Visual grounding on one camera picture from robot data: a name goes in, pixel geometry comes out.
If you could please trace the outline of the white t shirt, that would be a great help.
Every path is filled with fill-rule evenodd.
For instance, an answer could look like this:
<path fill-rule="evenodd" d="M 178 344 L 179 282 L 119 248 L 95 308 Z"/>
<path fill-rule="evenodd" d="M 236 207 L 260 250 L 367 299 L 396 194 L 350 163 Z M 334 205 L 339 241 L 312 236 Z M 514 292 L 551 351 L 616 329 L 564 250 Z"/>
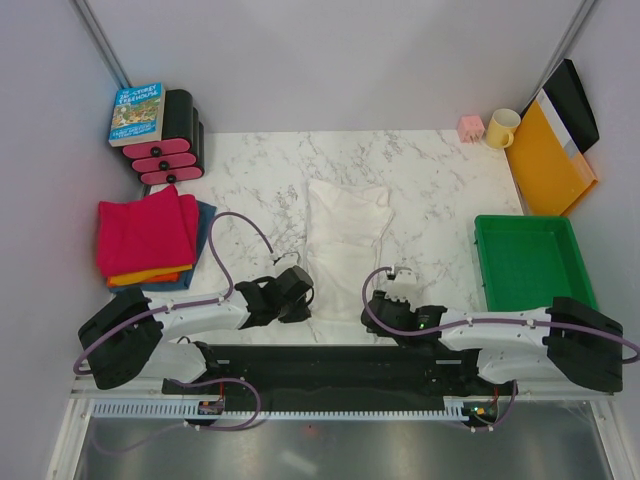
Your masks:
<path fill-rule="evenodd" d="M 386 186 L 308 182 L 305 262 L 314 281 L 314 319 L 360 321 L 361 289 L 379 265 L 393 216 Z"/>

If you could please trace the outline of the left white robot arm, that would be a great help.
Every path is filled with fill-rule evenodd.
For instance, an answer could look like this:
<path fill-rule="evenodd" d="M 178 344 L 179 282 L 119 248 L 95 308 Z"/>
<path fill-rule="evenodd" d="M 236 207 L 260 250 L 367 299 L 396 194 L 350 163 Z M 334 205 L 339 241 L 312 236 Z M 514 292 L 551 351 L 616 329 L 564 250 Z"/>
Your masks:
<path fill-rule="evenodd" d="M 125 385 L 138 376 L 175 379 L 198 393 L 219 382 L 219 369 L 206 360 L 196 334 L 242 330 L 274 320 L 310 317 L 314 283 L 295 265 L 275 277 L 240 282 L 229 294 L 153 301 L 138 287 L 118 293 L 78 331 L 83 348 L 76 375 L 92 376 L 100 390 Z"/>

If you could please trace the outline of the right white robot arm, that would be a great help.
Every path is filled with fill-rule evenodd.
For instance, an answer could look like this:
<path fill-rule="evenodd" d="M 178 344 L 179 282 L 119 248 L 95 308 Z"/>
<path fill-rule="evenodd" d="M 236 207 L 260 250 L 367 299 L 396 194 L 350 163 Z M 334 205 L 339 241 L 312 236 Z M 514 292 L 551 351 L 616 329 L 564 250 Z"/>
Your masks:
<path fill-rule="evenodd" d="M 569 297 L 528 311 L 470 313 L 413 307 L 377 290 L 361 322 L 401 345 L 467 355 L 470 361 L 457 377 L 469 393 L 491 384 L 554 379 L 609 394 L 623 388 L 622 326 Z"/>

